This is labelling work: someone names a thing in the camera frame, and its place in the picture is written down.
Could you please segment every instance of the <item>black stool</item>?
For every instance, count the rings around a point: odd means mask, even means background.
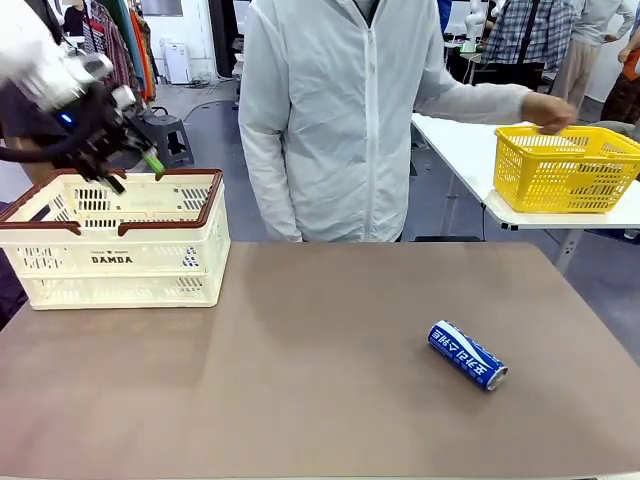
[[[147,112],[142,117],[142,124],[147,135],[158,145],[158,158],[165,167],[170,168],[176,163],[195,163],[182,120],[173,115]]]

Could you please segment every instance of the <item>white jacket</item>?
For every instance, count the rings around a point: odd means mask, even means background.
[[[372,13],[370,28],[353,0],[251,4],[240,132],[276,238],[395,240],[407,213],[414,109],[520,121],[526,88],[461,85],[446,71],[436,0],[380,0]]]

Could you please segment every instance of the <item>blue can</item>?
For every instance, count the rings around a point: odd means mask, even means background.
[[[484,347],[445,320],[433,326],[428,341],[485,390],[498,388],[509,370]]]

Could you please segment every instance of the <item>sleeve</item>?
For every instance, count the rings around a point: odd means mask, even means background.
[[[444,66],[444,45],[438,20],[430,25],[431,38],[416,112],[465,123],[508,124],[522,121],[522,102],[529,89],[520,85],[463,85]]]
[[[631,7],[627,5],[627,0],[624,0],[620,4],[616,13],[624,17],[624,23],[622,24],[622,27],[620,27],[620,30],[618,30],[618,34],[617,34],[618,38],[622,38],[633,27],[633,24],[636,21],[636,16],[633,10],[631,9]]]
[[[283,157],[289,121],[289,69],[282,39],[253,3],[249,7],[239,124],[251,185],[269,234],[302,241],[296,226]]]

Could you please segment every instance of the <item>orange clothing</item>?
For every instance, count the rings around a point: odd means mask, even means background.
[[[622,69],[622,73],[632,82],[640,78],[640,75],[636,73],[636,65],[638,65],[638,61],[640,60],[640,48],[636,48],[629,54],[629,58],[624,63],[624,67]]]

